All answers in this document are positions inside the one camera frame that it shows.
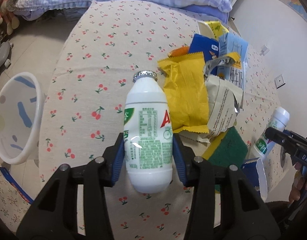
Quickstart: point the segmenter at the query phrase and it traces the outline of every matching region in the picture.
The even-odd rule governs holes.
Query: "cherry print tablecloth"
[[[164,76],[157,60],[191,43],[196,20],[212,20],[195,13],[154,3],[120,0],[93,3],[72,30],[46,98],[39,143],[41,186],[62,163],[79,166],[101,156],[123,131],[123,109],[132,76],[153,70],[158,83]],[[248,146],[262,133],[279,99],[265,64],[252,47],[244,109],[237,130]],[[184,139],[196,155],[206,145]],[[268,189],[282,179],[279,149],[266,162]],[[115,239],[182,239],[191,208],[192,188],[173,182],[160,194],[136,192],[123,167],[114,188],[106,189]],[[82,195],[78,194],[78,225],[83,233]],[[216,213],[219,220],[219,196]]]

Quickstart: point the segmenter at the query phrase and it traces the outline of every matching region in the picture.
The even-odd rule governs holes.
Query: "sponge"
[[[202,157],[212,165],[228,167],[231,164],[235,164],[237,167],[241,167],[247,152],[247,145],[233,126],[226,130],[226,132],[220,133],[211,142],[211,145]],[[219,191],[219,185],[216,185],[215,189]]]

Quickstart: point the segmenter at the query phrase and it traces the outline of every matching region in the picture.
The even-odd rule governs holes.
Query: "white trash bin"
[[[38,159],[45,96],[37,78],[22,72],[0,92],[0,158],[9,164]]]

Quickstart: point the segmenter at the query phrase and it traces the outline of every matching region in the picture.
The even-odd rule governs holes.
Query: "plastic bottle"
[[[259,157],[264,160],[275,145],[275,142],[268,140],[264,135],[266,129],[268,127],[273,127],[279,131],[283,131],[289,122],[289,117],[290,115],[285,109],[283,109],[282,107],[276,108],[273,111],[271,119],[267,124],[266,128],[264,129],[262,135],[251,147],[250,153],[253,156]]]
[[[167,98],[153,71],[139,71],[124,115],[126,168],[141,193],[165,190],[172,179],[172,127]]]

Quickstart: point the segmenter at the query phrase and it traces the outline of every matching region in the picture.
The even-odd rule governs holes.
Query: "pink plush toy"
[[[0,24],[2,24],[3,20],[7,24],[7,34],[11,35],[13,30],[18,28],[19,19],[13,14],[13,12],[9,12],[6,8],[7,0],[0,0]]]

